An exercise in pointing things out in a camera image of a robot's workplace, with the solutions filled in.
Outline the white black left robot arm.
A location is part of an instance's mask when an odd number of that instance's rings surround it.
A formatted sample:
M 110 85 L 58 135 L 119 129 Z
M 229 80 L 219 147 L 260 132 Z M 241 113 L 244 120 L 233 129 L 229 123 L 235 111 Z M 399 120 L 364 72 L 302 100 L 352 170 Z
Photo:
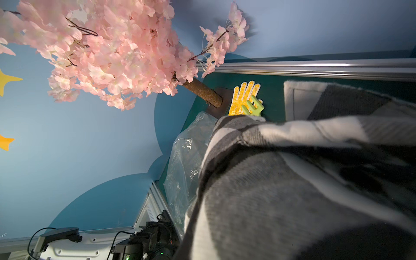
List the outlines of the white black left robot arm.
M 180 236 L 164 210 L 155 221 L 129 231 L 80 232 L 77 227 L 44 228 L 29 260 L 171 260 Z

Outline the grey white plaid shirt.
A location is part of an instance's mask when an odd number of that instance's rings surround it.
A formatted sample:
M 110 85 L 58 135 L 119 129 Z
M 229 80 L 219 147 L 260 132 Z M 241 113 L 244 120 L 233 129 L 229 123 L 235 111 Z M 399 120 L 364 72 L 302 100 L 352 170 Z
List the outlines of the grey white plaid shirt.
M 416 104 L 284 83 L 286 121 L 220 118 L 177 260 L 413 260 Z

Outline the clear plastic vacuum bag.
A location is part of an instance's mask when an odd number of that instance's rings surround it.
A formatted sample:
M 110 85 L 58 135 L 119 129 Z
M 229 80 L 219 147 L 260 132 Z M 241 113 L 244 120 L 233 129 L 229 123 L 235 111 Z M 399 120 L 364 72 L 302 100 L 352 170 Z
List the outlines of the clear plastic vacuum bag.
M 186 211 L 196 198 L 199 172 L 216 122 L 210 114 L 199 112 L 173 143 L 163 186 L 171 218 L 181 237 Z

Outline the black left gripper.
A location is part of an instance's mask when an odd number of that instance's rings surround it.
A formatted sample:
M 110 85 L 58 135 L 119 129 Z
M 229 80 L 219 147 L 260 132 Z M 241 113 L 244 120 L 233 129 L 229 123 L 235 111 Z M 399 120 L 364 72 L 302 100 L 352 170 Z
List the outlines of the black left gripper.
M 180 246 L 180 238 L 167 210 L 156 222 L 147 222 L 140 231 L 123 232 L 129 235 L 119 243 L 112 243 L 113 260 L 171 260 Z

